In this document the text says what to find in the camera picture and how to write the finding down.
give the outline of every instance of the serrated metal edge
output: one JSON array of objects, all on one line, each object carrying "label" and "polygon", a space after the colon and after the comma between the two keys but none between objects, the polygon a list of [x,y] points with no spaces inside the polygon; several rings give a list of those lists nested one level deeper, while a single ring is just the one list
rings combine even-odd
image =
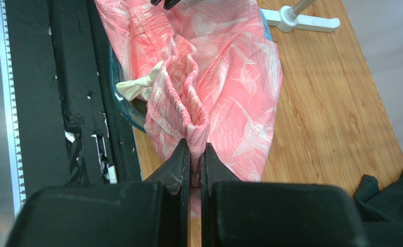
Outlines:
[{"label": "serrated metal edge", "polygon": [[13,68],[10,56],[5,0],[0,0],[0,60],[4,91],[5,120],[10,158],[11,186],[14,213],[17,216],[26,202],[24,172],[22,168],[21,143],[14,92]]}]

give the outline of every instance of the wood table surface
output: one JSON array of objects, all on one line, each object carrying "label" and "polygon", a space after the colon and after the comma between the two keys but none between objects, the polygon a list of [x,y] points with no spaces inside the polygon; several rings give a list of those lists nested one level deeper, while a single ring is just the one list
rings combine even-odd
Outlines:
[{"label": "wood table surface", "polygon": [[[259,0],[279,10],[298,0]],[[340,19],[333,33],[270,31],[284,73],[264,182],[339,186],[352,195],[363,174],[380,188],[396,181],[403,154],[342,0],[316,1],[303,14]],[[149,137],[135,131],[144,178],[161,164]],[[201,246],[192,219],[192,246]]]}]

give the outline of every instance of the pink fabric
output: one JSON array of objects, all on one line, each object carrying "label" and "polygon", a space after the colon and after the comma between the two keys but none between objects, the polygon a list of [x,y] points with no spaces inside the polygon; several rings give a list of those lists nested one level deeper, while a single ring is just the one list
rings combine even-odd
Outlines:
[{"label": "pink fabric", "polygon": [[[259,181],[273,138],[282,82],[276,44],[264,38],[255,0],[183,0],[170,11],[144,0],[96,0],[124,80],[164,61],[145,130],[168,159],[181,138],[193,187],[206,142],[241,180]],[[199,193],[193,193],[199,214]]]}]

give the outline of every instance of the white stand leg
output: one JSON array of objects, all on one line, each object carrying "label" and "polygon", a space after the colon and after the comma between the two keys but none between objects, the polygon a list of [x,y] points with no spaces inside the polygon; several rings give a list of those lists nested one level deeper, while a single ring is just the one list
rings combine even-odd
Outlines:
[{"label": "white stand leg", "polygon": [[338,18],[326,19],[299,14],[295,16],[290,6],[284,6],[280,11],[262,9],[269,26],[276,26],[282,32],[290,32],[293,28],[310,31],[332,32],[340,27]]}]

